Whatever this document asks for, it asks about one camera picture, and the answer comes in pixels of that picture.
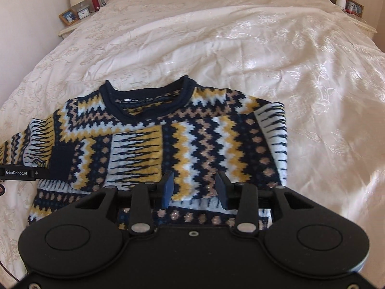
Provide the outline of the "cream right nightstand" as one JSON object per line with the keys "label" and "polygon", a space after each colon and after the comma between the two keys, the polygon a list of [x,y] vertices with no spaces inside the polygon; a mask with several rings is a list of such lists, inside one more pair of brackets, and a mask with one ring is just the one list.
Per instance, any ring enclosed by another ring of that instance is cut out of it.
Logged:
{"label": "cream right nightstand", "polygon": [[359,27],[359,29],[363,32],[364,35],[367,35],[370,39],[373,39],[373,37],[377,34],[377,30],[369,25],[362,17],[349,14],[343,9],[343,12],[349,16],[354,23]]}

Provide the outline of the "small white alarm clock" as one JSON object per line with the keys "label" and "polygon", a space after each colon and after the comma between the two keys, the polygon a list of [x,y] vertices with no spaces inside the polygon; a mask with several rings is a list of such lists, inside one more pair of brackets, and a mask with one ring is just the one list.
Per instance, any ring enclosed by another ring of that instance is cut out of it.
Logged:
{"label": "small white alarm clock", "polygon": [[82,19],[88,17],[90,14],[91,14],[91,13],[90,13],[90,10],[89,10],[88,7],[81,9],[81,10],[78,11],[78,13],[77,13],[78,18],[79,18],[80,20],[82,20]]}

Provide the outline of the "cream left nightstand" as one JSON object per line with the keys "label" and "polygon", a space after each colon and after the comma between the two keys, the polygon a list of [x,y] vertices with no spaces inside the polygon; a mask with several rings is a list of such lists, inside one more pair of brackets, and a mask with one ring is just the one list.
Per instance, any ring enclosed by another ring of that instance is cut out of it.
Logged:
{"label": "cream left nightstand", "polygon": [[84,22],[85,22],[84,20],[80,20],[79,22],[76,22],[75,24],[73,24],[69,27],[63,28],[58,33],[58,36],[62,39],[66,39],[71,33],[73,33]]}

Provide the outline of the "navy yellow patterned knit sweater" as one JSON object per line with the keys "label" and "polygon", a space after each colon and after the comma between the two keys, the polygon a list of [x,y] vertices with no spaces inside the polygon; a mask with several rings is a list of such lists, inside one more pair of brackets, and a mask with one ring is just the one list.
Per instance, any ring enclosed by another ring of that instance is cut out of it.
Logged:
{"label": "navy yellow patterned knit sweater", "polygon": [[187,76],[132,91],[106,82],[33,119],[1,146],[1,162],[49,170],[38,181],[30,223],[102,187],[130,190],[171,171],[172,200],[155,209],[156,222],[233,226],[236,211],[221,206],[216,173],[264,190],[284,185],[284,106]]}

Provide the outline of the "red bottle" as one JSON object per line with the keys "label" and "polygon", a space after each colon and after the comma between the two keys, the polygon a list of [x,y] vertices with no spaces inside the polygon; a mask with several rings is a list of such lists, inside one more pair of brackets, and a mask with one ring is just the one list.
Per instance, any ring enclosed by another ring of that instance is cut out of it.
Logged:
{"label": "red bottle", "polygon": [[100,4],[99,4],[99,1],[98,0],[91,0],[92,4],[93,4],[93,7],[94,7],[94,10],[95,12],[96,11],[99,11],[99,9],[101,8],[100,7]]}

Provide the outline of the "white floral duvet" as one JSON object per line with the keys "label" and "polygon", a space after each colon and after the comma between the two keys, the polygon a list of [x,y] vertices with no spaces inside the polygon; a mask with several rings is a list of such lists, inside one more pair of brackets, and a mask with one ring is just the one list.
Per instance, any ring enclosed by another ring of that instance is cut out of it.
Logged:
{"label": "white floral duvet", "polygon": [[110,0],[1,108],[1,140],[106,80],[188,75],[284,104],[288,185],[359,224],[363,275],[384,285],[384,54],[328,0]]}

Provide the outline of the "brown photo frame right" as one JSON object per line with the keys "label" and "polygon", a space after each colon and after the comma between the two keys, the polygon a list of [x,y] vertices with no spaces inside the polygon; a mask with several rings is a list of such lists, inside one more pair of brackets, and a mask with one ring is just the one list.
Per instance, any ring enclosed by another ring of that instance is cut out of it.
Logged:
{"label": "brown photo frame right", "polygon": [[364,6],[353,0],[345,0],[345,11],[349,14],[353,14],[362,17],[364,12]]}

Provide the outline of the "white jar on nightstand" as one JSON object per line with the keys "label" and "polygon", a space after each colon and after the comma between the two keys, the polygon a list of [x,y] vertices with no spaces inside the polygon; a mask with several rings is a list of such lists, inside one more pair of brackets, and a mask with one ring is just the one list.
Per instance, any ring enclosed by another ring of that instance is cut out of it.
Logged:
{"label": "white jar on nightstand", "polygon": [[339,6],[342,9],[345,9],[346,7],[346,0],[336,0],[335,3],[337,6]]}

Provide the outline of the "wooden photo frame left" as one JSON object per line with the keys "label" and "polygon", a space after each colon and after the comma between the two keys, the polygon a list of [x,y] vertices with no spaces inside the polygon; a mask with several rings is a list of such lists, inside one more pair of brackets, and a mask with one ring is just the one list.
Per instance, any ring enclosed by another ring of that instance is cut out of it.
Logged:
{"label": "wooden photo frame left", "polygon": [[64,11],[64,13],[59,15],[59,19],[66,26],[71,26],[79,20],[79,17],[73,9],[69,8],[66,11]]}

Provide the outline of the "cream nightstand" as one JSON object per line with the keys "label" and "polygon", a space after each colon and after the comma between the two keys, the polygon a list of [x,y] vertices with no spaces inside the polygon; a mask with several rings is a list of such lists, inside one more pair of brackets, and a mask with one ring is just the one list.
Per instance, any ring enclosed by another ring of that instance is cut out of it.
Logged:
{"label": "cream nightstand", "polygon": [[349,16],[354,23],[359,27],[359,29],[363,32],[364,35],[367,35],[370,39],[373,39],[373,37],[377,34],[377,30],[369,25],[362,17],[349,14],[343,9],[343,12]]}
{"label": "cream nightstand", "polygon": [[58,36],[62,39],[66,39],[71,33],[73,33],[84,22],[85,22],[84,20],[80,20],[79,22],[76,22],[75,24],[73,24],[69,27],[63,28],[58,33]]}

